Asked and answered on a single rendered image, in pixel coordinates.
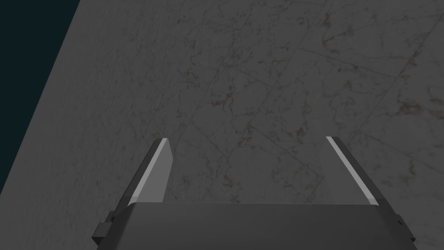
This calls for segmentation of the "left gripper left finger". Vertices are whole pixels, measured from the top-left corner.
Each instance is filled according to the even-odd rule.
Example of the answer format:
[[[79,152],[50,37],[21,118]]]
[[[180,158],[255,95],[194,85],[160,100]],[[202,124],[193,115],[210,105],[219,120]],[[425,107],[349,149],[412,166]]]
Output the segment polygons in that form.
[[[119,200],[111,219],[121,214],[132,203],[162,202],[172,163],[169,139],[156,139]]]

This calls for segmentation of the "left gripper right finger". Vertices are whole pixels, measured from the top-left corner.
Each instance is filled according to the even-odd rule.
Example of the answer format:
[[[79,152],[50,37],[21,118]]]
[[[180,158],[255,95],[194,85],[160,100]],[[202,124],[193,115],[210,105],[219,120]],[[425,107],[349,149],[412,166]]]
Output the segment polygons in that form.
[[[377,206],[399,221],[399,215],[338,137],[323,137],[317,153],[335,203]]]

